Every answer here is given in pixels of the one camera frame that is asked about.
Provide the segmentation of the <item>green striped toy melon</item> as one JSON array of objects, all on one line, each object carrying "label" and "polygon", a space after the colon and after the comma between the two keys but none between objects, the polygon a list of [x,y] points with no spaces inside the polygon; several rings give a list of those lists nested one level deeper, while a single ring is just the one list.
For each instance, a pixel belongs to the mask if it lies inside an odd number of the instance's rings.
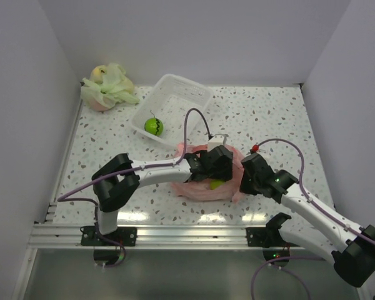
[{"label": "green striped toy melon", "polygon": [[144,130],[152,134],[154,136],[160,136],[163,133],[164,130],[164,124],[163,122],[158,119],[155,114],[150,111],[152,117],[147,119],[146,122],[144,123]]}]

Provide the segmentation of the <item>pink plastic bag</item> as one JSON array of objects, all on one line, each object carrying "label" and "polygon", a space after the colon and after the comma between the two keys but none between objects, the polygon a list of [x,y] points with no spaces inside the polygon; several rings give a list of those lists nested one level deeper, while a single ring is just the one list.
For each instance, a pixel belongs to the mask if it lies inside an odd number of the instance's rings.
[{"label": "pink plastic bag", "polygon": [[217,201],[231,200],[238,203],[245,194],[240,191],[240,184],[244,174],[241,164],[244,156],[240,150],[226,145],[226,148],[233,153],[232,159],[232,179],[218,185],[213,189],[213,179],[205,179],[201,182],[172,182],[170,186],[177,196],[183,196],[192,201]]}]

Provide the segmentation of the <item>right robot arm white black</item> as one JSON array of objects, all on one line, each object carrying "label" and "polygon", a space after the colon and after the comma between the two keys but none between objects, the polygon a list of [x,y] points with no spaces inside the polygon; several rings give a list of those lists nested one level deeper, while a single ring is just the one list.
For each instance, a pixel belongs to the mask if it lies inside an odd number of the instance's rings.
[{"label": "right robot arm white black", "polygon": [[290,209],[278,213],[261,234],[248,229],[248,244],[263,248],[289,243],[331,263],[345,282],[360,288],[375,271],[375,227],[362,227],[304,192],[299,179],[285,170],[274,172],[258,153],[245,157],[241,192],[262,195]]}]

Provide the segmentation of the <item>green toy apple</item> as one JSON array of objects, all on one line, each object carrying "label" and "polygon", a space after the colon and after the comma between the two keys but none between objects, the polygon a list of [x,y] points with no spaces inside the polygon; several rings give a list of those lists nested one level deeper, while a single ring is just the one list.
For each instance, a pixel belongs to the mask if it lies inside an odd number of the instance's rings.
[{"label": "green toy apple", "polygon": [[224,184],[223,180],[212,179],[211,182],[209,183],[209,188],[210,188],[210,190],[213,191],[213,190],[219,188],[220,186],[222,186],[223,184]]}]

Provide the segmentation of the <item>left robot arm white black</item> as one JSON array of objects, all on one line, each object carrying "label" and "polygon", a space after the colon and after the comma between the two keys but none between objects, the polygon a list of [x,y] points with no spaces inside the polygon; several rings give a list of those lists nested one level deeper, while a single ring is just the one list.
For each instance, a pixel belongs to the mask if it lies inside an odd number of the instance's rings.
[{"label": "left robot arm white black", "polygon": [[118,211],[139,188],[232,178],[233,152],[225,146],[158,162],[133,161],[126,153],[118,154],[92,176],[93,191],[99,201],[95,237],[106,246],[116,241]]}]

